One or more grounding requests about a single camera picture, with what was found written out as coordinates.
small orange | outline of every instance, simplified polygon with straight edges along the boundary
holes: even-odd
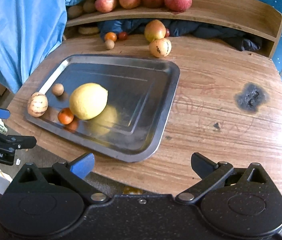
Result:
[[[116,41],[117,37],[116,37],[116,34],[115,33],[107,33],[105,34],[104,36],[104,41],[106,40],[112,40],[112,41]]]
[[[74,119],[74,114],[72,114],[70,108],[63,108],[59,113],[58,113],[58,119],[61,124],[69,124],[73,121]]]

wood grain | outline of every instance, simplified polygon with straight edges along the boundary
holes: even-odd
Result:
[[[126,18],[168,18],[199,21],[242,30],[274,41],[267,57],[272,57],[282,33],[282,14],[258,0],[192,0],[190,9],[174,13],[167,8],[117,8],[109,13],[84,14],[67,21],[66,26]]]
[[[180,81],[161,145],[149,159],[124,163],[96,154],[94,172],[133,187],[158,193],[177,193],[200,179],[190,158],[200,152],[215,162],[235,167],[260,162],[282,193],[282,81],[272,60],[251,52],[238,52],[223,42],[183,36],[170,38],[166,60],[176,63]],[[131,35],[105,51],[99,36],[68,39],[52,52],[24,83],[9,105],[6,124],[68,161],[89,149],[66,141],[24,119],[26,103],[42,80],[72,54],[150,57],[143,35]],[[255,114],[240,110],[235,95],[249,83],[262,87],[267,102]],[[214,128],[218,122],[220,130]]]

striped fruit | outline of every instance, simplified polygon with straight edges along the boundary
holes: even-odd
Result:
[[[35,92],[28,100],[28,113],[33,117],[40,117],[48,107],[46,95]]]

metal screw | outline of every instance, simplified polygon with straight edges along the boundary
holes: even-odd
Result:
[[[106,195],[103,193],[94,193],[91,195],[91,200],[93,201],[104,201],[106,200]]]
[[[178,195],[178,198],[183,201],[191,201],[194,199],[194,196],[191,193],[183,192]]]
[[[140,198],[138,201],[139,201],[140,204],[146,204],[146,200],[145,199]]]

tray rim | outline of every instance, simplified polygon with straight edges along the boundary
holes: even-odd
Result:
[[[170,110],[172,107],[172,103],[174,100],[174,96],[175,93],[177,91],[177,85],[179,82],[179,78],[180,78],[180,68],[178,67],[178,65],[176,65],[174,62],[172,61],[168,61],[168,60],[161,60],[161,59],[151,59],[151,58],[142,58],[142,57],[131,57],[128,55],[109,55],[109,54],[73,54],[70,55],[68,57],[66,57],[65,59],[63,59],[59,64],[56,65],[56,67],[54,67],[49,73],[48,75],[43,79],[43,81],[41,82],[41,84],[38,86],[38,88],[36,89],[36,92],[40,92],[43,94],[46,94],[46,92],[48,91],[48,89],[51,87],[47,87],[47,85],[45,86],[45,84],[49,81],[52,82],[52,84],[55,82],[55,80],[58,78],[58,76],[66,69],[66,67],[68,65],[70,65],[72,62],[69,61],[69,59],[73,58],[73,57],[121,57],[121,58],[128,58],[128,59],[137,59],[137,60],[145,60],[145,61],[159,61],[162,63],[166,63],[170,65],[170,68],[172,69],[172,74],[171,74],[171,82],[167,91],[167,96],[166,96],[166,100],[164,102],[163,105],[163,111],[161,112],[160,116],[159,116],[159,120],[158,123],[156,125],[156,130],[154,132],[154,135],[152,137],[152,140],[150,142],[150,144],[148,145],[148,147],[137,153],[137,154],[133,154],[133,155],[128,155],[125,153],[122,153],[120,151],[116,151],[113,149],[109,149],[97,142],[93,142],[91,140],[85,139],[83,140],[84,143],[82,143],[82,139],[81,137],[77,136],[77,135],[73,135],[72,133],[66,131],[66,130],[61,130],[59,133],[55,133],[55,130],[59,129],[57,127],[55,127],[54,125],[43,121],[40,118],[36,118],[36,117],[32,117],[31,115],[28,114],[27,109],[25,110],[25,119],[28,120],[29,122],[41,127],[42,129],[45,129],[49,132],[54,133],[55,135],[62,137],[64,139],[67,139],[71,142],[74,142],[78,145],[81,145],[83,147],[86,147],[88,149],[91,149],[92,151],[96,151],[100,154],[104,154],[106,156],[127,162],[127,163],[131,163],[131,162],[140,162],[143,161],[147,158],[149,158],[152,154],[154,154],[157,149],[159,148],[160,144],[161,144],[161,139],[165,130],[165,126],[168,122],[169,119],[169,114],[170,114]]]

